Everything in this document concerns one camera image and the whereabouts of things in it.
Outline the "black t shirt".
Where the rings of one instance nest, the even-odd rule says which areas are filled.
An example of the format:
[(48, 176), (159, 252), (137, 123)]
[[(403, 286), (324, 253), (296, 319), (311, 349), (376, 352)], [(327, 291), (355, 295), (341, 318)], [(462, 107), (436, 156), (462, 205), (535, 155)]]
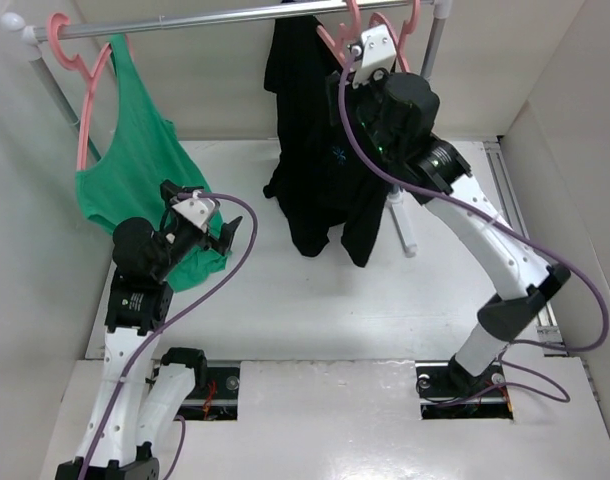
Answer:
[(341, 66), (319, 38), (312, 15), (274, 23), (264, 88), (276, 100), (279, 163), (263, 194), (284, 214), (299, 253), (316, 257), (329, 231), (342, 228), (352, 263), (367, 265), (390, 186), (356, 155), (343, 127), (332, 124), (338, 107), (328, 101)]

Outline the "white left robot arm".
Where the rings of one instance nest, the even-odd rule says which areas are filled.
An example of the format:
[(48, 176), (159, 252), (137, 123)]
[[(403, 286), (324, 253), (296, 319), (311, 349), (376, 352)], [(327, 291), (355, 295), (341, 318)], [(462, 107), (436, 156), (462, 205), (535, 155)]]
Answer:
[(191, 250), (227, 256), (241, 219), (214, 230), (222, 201), (234, 196), (160, 185), (164, 212), (158, 226), (142, 217), (121, 222), (112, 235), (115, 264), (104, 321), (102, 378), (85, 434), (58, 479), (158, 479), (158, 444), (183, 401), (207, 387), (207, 361), (199, 349), (175, 347), (155, 377), (152, 357), (162, 334), (181, 319), (168, 315), (173, 291), (167, 278)]

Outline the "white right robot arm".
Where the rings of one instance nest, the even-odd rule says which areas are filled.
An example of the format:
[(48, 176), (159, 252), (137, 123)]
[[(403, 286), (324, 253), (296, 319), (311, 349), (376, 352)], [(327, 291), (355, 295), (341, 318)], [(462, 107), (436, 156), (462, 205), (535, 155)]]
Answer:
[(338, 72), (325, 80), (332, 122), (369, 168), (399, 185), (439, 218), (488, 275), (495, 294), (444, 372), (457, 397), (483, 388), (491, 364), (569, 280), (522, 241), (488, 200), (470, 164), (433, 132), (440, 101), (427, 80), (377, 70), (353, 86)]

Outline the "pink hanger with shorts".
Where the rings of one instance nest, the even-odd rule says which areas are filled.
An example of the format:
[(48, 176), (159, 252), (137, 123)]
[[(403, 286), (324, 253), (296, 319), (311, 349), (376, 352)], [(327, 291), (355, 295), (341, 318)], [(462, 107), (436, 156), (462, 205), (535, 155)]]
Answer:
[(399, 66), (400, 70), (403, 73), (409, 73), (410, 67), (408, 60), (405, 54), (405, 44), (407, 38), (414, 33), (416, 27), (418, 25), (419, 17), (420, 17), (420, 9), (421, 9), (421, 1), (413, 0), (411, 2), (412, 10), (410, 17), (403, 21), (401, 29), (398, 33), (395, 32), (391, 22), (387, 19), (386, 16), (381, 14), (380, 12), (375, 12), (371, 15), (369, 19), (369, 27), (376, 27), (379, 25), (384, 25), (393, 40), (395, 50), (396, 50), (396, 62)]

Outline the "green tank top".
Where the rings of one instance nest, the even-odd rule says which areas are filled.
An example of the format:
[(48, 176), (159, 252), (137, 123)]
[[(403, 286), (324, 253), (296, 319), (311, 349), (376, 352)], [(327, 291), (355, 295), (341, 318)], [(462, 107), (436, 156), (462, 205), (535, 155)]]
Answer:
[(112, 234), (123, 221), (141, 217), (157, 224), (165, 212), (160, 185), (211, 186), (178, 141), (174, 124), (156, 108), (132, 61), (125, 37), (113, 36), (110, 60), (118, 86), (118, 117), (103, 157), (75, 175), (83, 215)]

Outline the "metal clothes rack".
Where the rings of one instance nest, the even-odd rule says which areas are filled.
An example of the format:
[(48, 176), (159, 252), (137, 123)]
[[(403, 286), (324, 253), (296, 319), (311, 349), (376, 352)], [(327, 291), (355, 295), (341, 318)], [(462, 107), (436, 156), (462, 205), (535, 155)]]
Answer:
[[(360, 10), (374, 10), (379, 7), (400, 7), (411, 5), (412, 1), (358, 1)], [(453, 1), (421, 1), (421, 5), (433, 6), (433, 23), (426, 46), (421, 76), (429, 80), (446, 20), (449, 18)], [(30, 65), (34, 68), (38, 79), (51, 95), (62, 115), (80, 127), (81, 119), (74, 113), (72, 106), (64, 95), (52, 72), (42, 58), (40, 44), (48, 42), (55, 36), (60, 40), (92, 38), (114, 34), (142, 33), (159, 30), (174, 30), (208, 25), (233, 24), (260, 20), (276, 20), (280, 18), (299, 17), (305, 15), (338, 13), (347, 10), (345, 1), (296, 1), (275, 6), (244, 8), (215, 13), (205, 13), (194, 16), (159, 16), (147, 20), (130, 22), (109, 22), (93, 24), (76, 24), (61, 22), (59, 18), (48, 22), (47, 27), (28, 25), (23, 17), (13, 12), (3, 13), (0, 26), (3, 30), (15, 34), (27, 52)], [(388, 206), (394, 219), (404, 254), (411, 258), (417, 254), (418, 245), (414, 238), (412, 223), (404, 212), (403, 193), (400, 187), (392, 187), (387, 197)]]

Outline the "aluminium rail on table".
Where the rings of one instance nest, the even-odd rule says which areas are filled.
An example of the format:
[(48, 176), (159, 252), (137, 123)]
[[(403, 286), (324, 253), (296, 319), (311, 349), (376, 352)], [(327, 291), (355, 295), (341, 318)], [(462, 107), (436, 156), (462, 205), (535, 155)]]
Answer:
[[(500, 210), (511, 228), (519, 236), (528, 239), (527, 230), (509, 179), (504, 157), (498, 142), (485, 141), (484, 151), (492, 171), (499, 199)], [(477, 313), (482, 328), (494, 338), (513, 342), (533, 319), (538, 319), (542, 311), (552, 319), (548, 312), (551, 299), (569, 281), (571, 271), (560, 263), (545, 265), (545, 279), (540, 284), (530, 283), (522, 297), (503, 300), (495, 294)]]

